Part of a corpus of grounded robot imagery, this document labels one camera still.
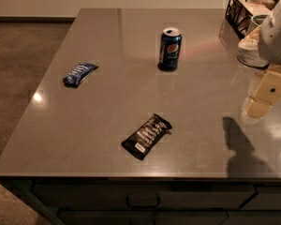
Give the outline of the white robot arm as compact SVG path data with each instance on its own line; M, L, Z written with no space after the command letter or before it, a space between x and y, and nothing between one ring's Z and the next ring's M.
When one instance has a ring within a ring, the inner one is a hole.
M244 101L243 112L263 117L281 100L281 0L238 45L238 59L252 68L268 67L258 75L256 90Z

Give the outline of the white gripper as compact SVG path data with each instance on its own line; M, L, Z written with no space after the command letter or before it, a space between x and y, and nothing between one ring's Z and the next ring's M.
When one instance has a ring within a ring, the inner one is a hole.
M263 21L259 32L259 56L273 64L281 64L281 0ZM271 105L281 100L281 66L269 67L255 91L247 97L243 113L252 118L264 117Z

